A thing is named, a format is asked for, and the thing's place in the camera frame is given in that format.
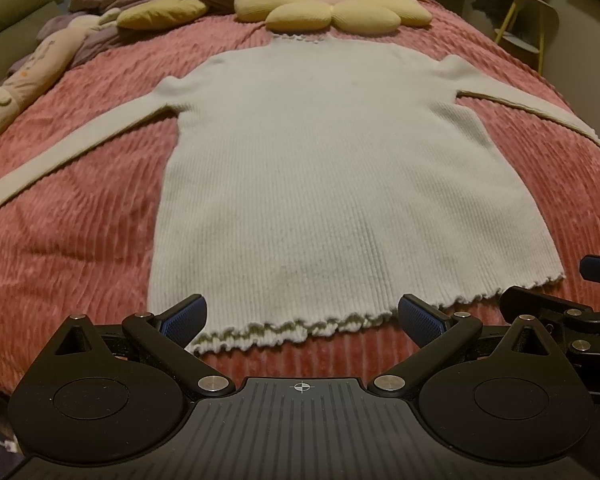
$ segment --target silver screw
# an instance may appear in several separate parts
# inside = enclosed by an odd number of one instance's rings
[[[404,387],[404,379],[397,375],[381,375],[376,377],[374,381],[376,388],[380,388],[386,392],[395,392]]]
[[[198,381],[198,386],[206,392],[219,392],[229,385],[229,381],[219,375],[208,375]]]
[[[580,350],[581,352],[586,352],[591,348],[591,343],[589,341],[585,341],[584,339],[578,339],[571,343],[576,350]]]

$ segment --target yellow table leg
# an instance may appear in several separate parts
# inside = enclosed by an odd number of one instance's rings
[[[515,14],[517,8],[518,8],[518,0],[513,0],[513,3],[511,4],[511,7],[509,8],[509,12],[507,13],[507,17],[504,19],[504,22],[502,22],[502,25],[500,26],[500,31],[498,32],[498,35],[496,36],[496,44],[499,44],[500,41],[502,40],[502,37],[504,36],[504,33],[509,28],[509,23],[511,22],[511,19],[513,18],[513,15]]]
[[[538,73],[542,75],[542,69],[544,68],[544,9],[541,6],[539,7],[539,17],[538,17]]]

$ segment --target flower-shaped cushion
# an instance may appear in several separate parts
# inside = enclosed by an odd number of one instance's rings
[[[431,22],[416,0],[235,0],[234,7],[242,22],[266,22],[274,32],[311,32],[333,23],[351,34],[373,35]]]

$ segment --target sweater sleeve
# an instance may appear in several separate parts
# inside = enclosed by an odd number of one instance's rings
[[[485,75],[461,57],[447,56],[440,62],[440,66],[443,77],[453,81],[458,96],[488,99],[526,110],[540,118],[566,126],[600,147],[600,138],[595,130],[567,110]]]
[[[18,196],[44,176],[80,157],[109,139],[122,134],[163,111],[179,107],[173,104],[173,80],[166,78],[149,94],[113,108],[67,135],[49,149],[0,178],[0,207]]]

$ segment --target circular cap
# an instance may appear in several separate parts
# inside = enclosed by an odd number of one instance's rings
[[[513,377],[484,381],[475,389],[474,399],[485,412],[505,420],[531,418],[549,404],[540,386]]]
[[[374,381],[376,388],[386,392],[395,392],[404,387],[404,379],[397,375],[381,375]]]
[[[113,415],[125,407],[129,390],[112,379],[78,379],[58,390],[54,406],[77,420],[97,420]]]
[[[229,385],[229,381],[219,375],[208,375],[198,381],[198,386],[206,392],[219,392]]]
[[[580,350],[581,352],[586,352],[591,348],[591,343],[589,341],[585,341],[584,339],[577,339],[573,343],[571,343],[576,350]]]

